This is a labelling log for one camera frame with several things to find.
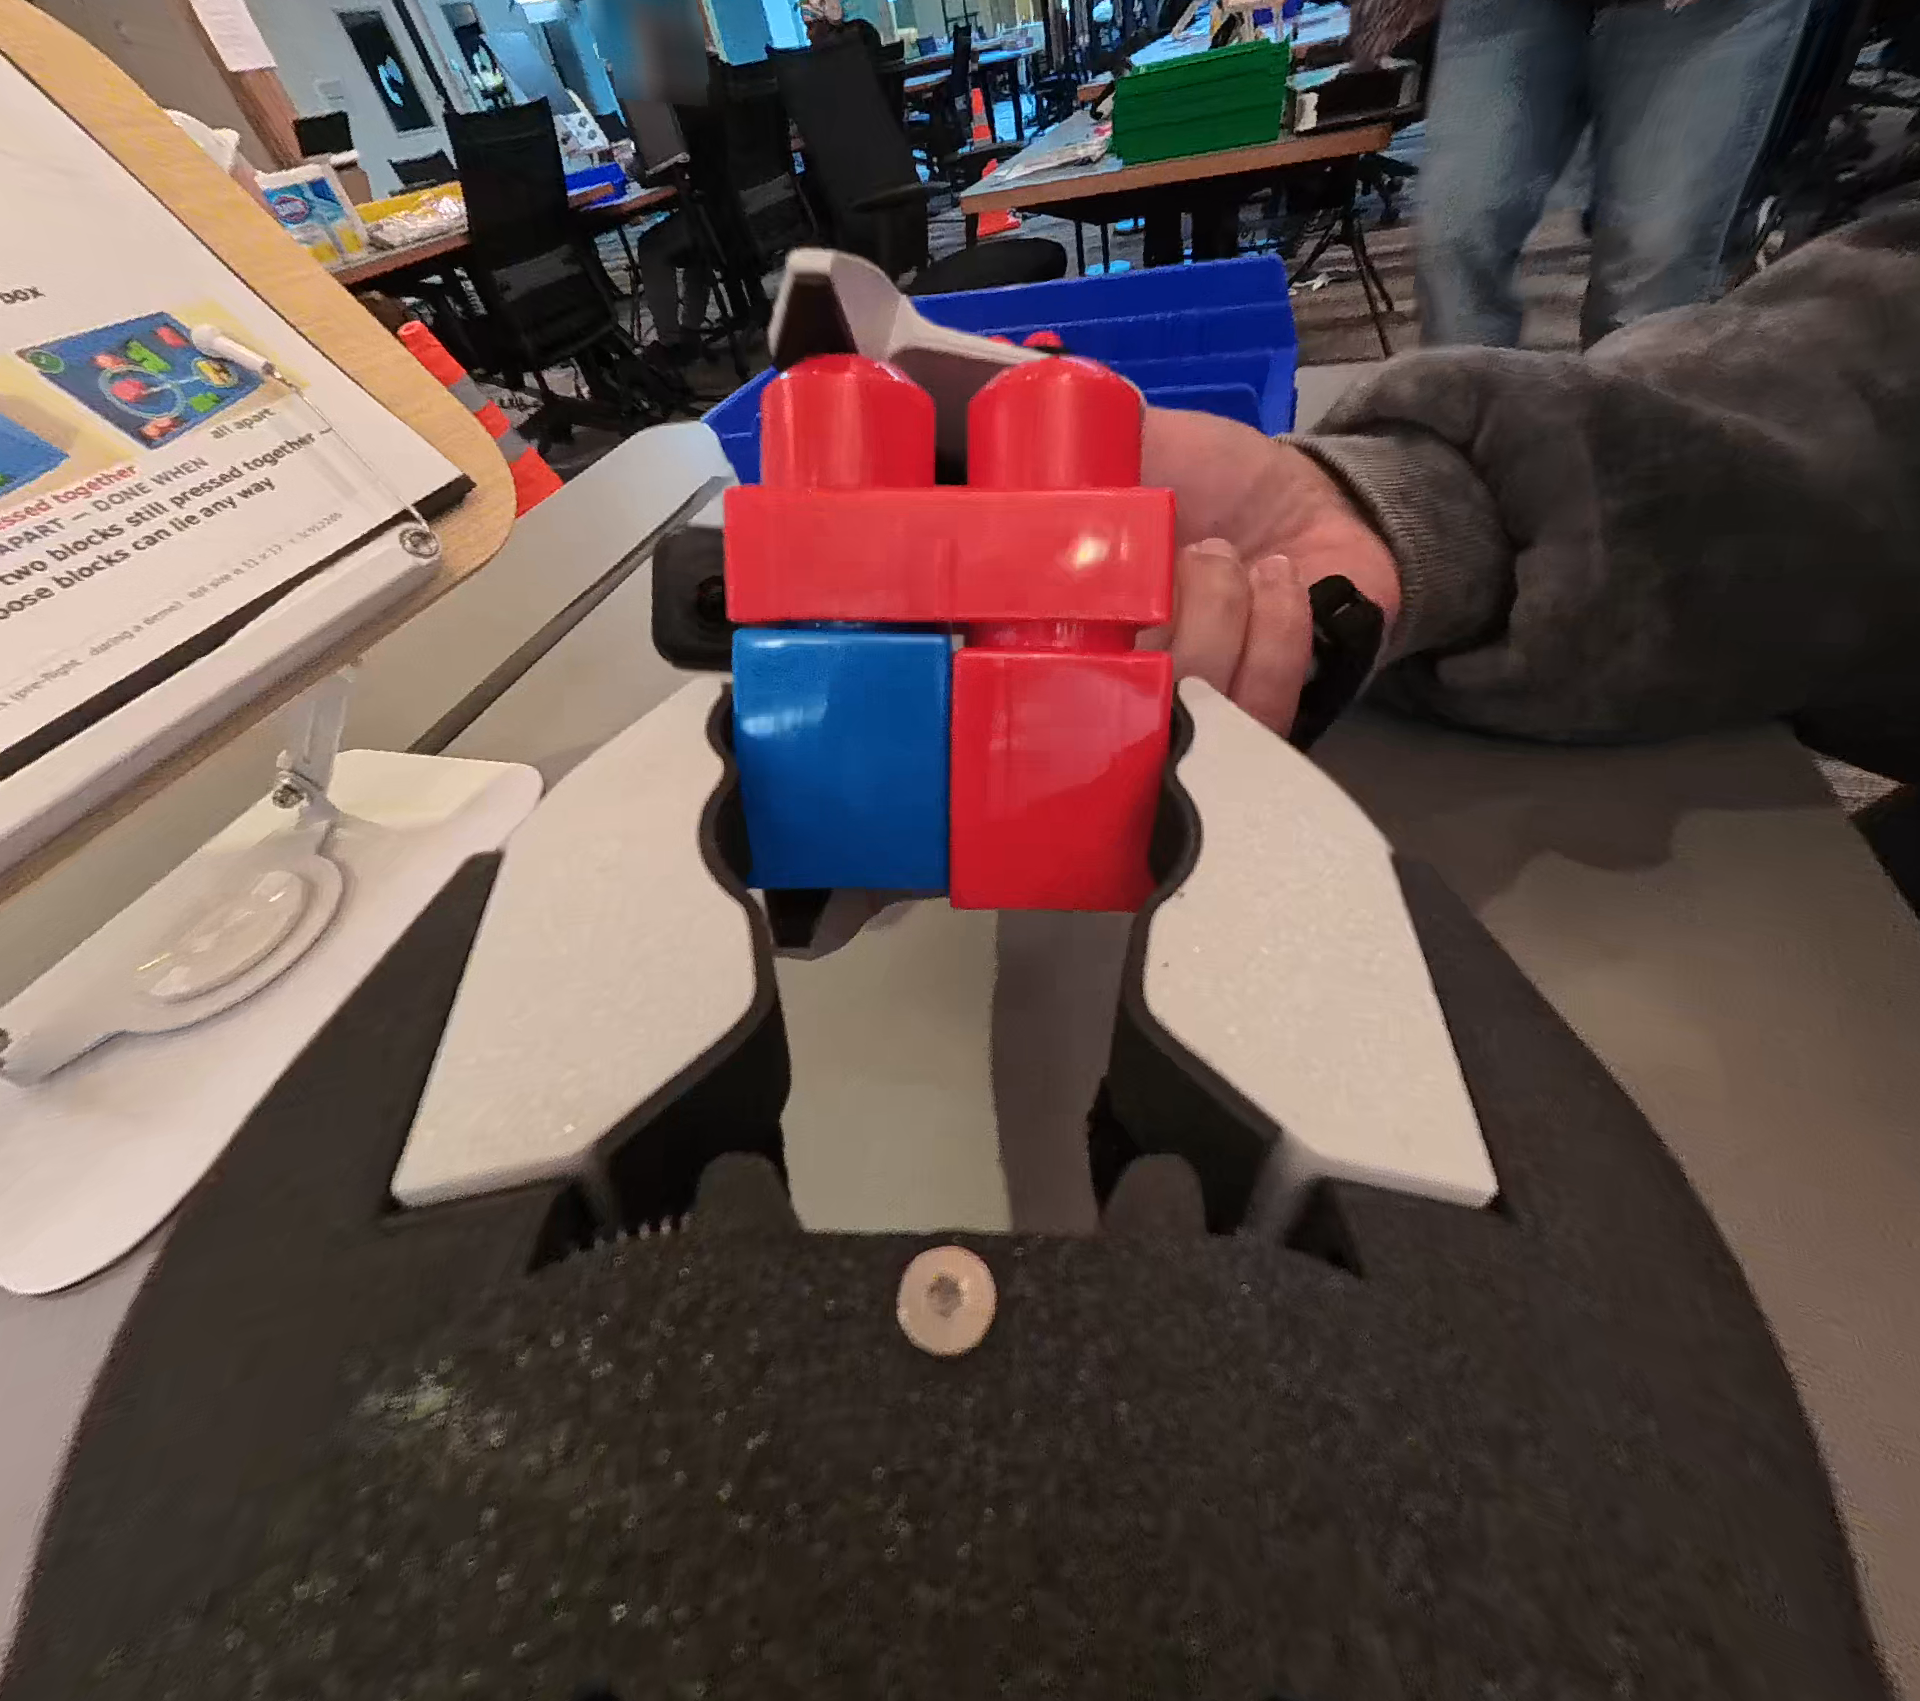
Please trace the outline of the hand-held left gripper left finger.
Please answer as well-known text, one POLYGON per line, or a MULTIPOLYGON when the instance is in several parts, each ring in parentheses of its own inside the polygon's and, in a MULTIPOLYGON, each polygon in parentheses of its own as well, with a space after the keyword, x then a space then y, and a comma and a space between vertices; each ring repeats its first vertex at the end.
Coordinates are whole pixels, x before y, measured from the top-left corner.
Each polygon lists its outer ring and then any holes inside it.
POLYGON ((392 1181, 401 1207, 574 1184, 693 1207, 725 1154, 784 1177, 766 916, 732 876, 723 678, 696 678, 519 824, 392 1181))

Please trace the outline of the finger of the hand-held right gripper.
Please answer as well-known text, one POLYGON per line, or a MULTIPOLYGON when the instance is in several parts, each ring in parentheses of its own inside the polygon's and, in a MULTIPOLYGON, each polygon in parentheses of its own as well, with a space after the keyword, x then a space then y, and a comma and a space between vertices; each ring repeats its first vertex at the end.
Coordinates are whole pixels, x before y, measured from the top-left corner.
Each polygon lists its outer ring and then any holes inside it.
POLYGON ((905 907, 908 894, 894 891, 771 891, 771 942, 777 956, 823 960, 905 907))
POLYGON ((874 264, 839 248, 795 248, 771 307, 776 371, 823 355, 861 355, 905 371, 933 402, 970 402, 993 374, 1042 350, 929 321, 874 264))

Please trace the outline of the blue one-stud block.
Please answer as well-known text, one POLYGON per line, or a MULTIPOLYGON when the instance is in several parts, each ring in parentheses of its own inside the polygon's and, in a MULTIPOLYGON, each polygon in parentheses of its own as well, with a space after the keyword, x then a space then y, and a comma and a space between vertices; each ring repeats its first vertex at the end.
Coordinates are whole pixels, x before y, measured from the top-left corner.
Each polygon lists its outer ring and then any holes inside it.
POLYGON ((946 632, 732 635, 752 887, 946 894, 951 684, 946 632))

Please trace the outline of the red one-stud block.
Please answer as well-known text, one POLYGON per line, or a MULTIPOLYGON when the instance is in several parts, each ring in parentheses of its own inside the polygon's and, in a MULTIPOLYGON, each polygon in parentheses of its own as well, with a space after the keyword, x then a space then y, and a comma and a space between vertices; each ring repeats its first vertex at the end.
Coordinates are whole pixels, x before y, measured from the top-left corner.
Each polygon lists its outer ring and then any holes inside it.
POLYGON ((1171 739, 1171 655, 1032 628, 955 652, 946 897, 959 909, 1137 914, 1171 739))

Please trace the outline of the blue plastic bin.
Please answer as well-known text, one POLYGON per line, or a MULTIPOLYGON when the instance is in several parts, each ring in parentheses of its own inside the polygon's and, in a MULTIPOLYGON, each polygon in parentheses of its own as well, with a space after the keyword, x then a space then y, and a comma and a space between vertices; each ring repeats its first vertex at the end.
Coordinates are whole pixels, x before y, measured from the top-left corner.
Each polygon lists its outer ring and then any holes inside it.
MULTIPOLYGON (((1150 408, 1283 437, 1295 423, 1298 334, 1277 258, 911 296, 955 332, 1021 345, 1058 332, 1069 359, 1125 377, 1150 408)), ((966 475, 970 402, 933 402, 940 483, 966 475)))

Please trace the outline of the person's right forearm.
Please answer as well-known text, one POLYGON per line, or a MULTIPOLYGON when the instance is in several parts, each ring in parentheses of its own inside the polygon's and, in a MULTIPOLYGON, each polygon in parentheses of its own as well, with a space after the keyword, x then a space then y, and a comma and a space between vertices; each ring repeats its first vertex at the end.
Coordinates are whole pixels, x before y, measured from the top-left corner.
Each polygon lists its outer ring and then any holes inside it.
POLYGON ((1916 188, 1583 355, 1426 346, 1305 449, 1401 573, 1382 694, 1532 744, 1788 724, 1902 785, 1916 903, 1916 188))

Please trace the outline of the grey desk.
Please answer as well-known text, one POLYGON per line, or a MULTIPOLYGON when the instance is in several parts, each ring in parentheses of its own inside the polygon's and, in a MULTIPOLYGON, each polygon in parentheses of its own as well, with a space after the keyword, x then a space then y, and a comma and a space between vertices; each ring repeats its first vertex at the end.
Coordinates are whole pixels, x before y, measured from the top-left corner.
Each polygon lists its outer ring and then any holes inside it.
MULTIPOLYGON (((686 676, 641 564, 519 682, 473 697, 696 501, 723 449, 656 426, 365 652, 347 749, 560 782, 686 676)), ((1631 1091, 1746 1263, 1817 1426, 1892 1681, 1916 1698, 1916 920, 1783 729, 1557 750, 1346 718, 1315 750, 1426 859, 1631 1091)), ((1069 1027, 1117 923, 946 903, 787 963, 799 1211, 835 1229, 1080 1229, 1097 1082, 1069 1027)))

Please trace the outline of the person's right hand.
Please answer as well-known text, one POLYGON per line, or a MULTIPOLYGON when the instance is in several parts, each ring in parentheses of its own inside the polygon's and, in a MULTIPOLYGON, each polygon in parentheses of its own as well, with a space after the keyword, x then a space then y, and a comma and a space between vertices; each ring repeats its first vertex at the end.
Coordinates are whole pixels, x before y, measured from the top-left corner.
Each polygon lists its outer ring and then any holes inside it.
POLYGON ((1171 655, 1177 678, 1290 730, 1311 676, 1311 582, 1346 576, 1395 632, 1396 564, 1301 446, 1212 415, 1145 410, 1139 480, 1177 501, 1171 623, 1139 635, 1171 655))

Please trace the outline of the black office chair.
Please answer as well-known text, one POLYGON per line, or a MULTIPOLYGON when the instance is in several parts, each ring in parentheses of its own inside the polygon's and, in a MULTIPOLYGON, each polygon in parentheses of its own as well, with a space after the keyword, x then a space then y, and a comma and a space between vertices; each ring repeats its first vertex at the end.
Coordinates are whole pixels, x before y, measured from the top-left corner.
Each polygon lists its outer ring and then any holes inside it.
POLYGON ((874 261, 890 280, 932 261, 929 185, 866 44, 771 54, 787 125, 805 141, 825 248, 874 261))
POLYGON ((464 271, 485 306, 485 346, 506 381, 575 367, 588 397, 574 410, 612 434, 644 415, 618 374, 627 340, 594 234, 568 203, 551 104, 445 119, 464 188, 464 271))

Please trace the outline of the orange traffic cone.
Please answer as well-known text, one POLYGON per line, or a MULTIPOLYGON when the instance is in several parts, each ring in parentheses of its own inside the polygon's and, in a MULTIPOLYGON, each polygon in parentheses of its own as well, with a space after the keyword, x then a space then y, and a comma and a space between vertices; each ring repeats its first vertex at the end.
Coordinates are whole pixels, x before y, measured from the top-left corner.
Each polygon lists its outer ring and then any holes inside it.
MULTIPOLYGON (((970 106, 975 106, 975 141, 966 148, 966 163, 970 163, 970 185, 979 185, 979 181, 996 175, 1000 163, 1009 151, 1021 151, 1021 141, 996 138, 996 119, 993 119, 993 109, 987 104, 983 85, 975 85, 970 106)), ((977 243, 991 243, 996 234, 1021 231, 1021 215, 1013 210, 983 210, 979 215, 966 211, 963 223, 966 223, 966 246, 970 248, 977 243)))
POLYGON ((563 491, 560 473, 547 463, 529 434, 481 388, 481 381, 439 340, 424 321, 403 321, 397 340, 431 371, 455 402, 492 434, 517 491, 517 516, 532 514, 563 491))

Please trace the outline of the white instruction stand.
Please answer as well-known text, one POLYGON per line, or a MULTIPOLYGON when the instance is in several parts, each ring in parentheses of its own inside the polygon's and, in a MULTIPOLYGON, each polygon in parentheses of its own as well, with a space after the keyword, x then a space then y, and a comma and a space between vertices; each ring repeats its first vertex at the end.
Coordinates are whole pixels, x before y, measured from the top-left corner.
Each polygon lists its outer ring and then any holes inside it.
POLYGON ((5 774, 5 894, 17 894, 495 559, 517 493, 468 408, 83 38, 5 0, 5 70, 33 78, 315 350, 468 475, 441 514, 401 516, 130 706, 5 774))

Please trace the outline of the wooden table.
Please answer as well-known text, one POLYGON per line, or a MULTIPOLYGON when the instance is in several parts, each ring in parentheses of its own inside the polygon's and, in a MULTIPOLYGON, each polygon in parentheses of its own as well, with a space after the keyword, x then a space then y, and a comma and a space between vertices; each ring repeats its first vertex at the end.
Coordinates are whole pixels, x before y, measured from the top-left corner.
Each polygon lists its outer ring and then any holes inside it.
POLYGON ((1234 146, 1215 151, 1171 156, 1159 163, 1123 163, 1109 148, 1109 125, 1090 109, 1042 128, 1021 151, 959 193, 958 210, 966 246, 987 231, 993 215, 1042 215, 1074 224, 1074 271, 1102 275, 1112 268, 1109 231, 1144 218, 1150 210, 1190 210, 1212 197, 1244 197, 1276 179, 1305 169, 1350 169, 1365 156, 1389 151, 1395 119, 1348 122, 1318 133, 1284 133, 1269 146, 1234 146))

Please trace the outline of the green plastic bin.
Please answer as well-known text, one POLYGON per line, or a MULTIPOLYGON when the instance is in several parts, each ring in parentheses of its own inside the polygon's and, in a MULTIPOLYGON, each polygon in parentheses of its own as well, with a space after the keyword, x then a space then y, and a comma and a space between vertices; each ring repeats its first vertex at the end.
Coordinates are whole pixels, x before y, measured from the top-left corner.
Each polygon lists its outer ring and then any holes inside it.
POLYGON ((1125 165, 1271 146, 1289 125, 1290 44, 1247 38, 1117 78, 1109 151, 1125 165))

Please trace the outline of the blue white wipes pack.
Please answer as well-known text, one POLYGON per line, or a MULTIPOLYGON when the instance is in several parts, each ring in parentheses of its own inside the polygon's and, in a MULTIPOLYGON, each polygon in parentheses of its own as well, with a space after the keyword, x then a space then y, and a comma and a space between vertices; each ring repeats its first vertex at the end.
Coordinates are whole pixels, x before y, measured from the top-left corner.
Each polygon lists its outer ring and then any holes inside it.
POLYGON ((326 268, 347 268, 370 250, 359 205, 341 188, 336 165, 305 163, 285 172, 259 172, 259 188, 283 228, 326 268))

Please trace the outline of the printed instruction sheet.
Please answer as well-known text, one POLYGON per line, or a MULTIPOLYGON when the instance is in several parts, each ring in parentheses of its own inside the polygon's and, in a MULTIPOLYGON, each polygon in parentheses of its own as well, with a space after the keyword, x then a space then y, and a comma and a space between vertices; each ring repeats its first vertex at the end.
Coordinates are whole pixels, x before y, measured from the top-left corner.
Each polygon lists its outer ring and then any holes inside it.
POLYGON ((5 774, 464 491, 5 74, 5 774))

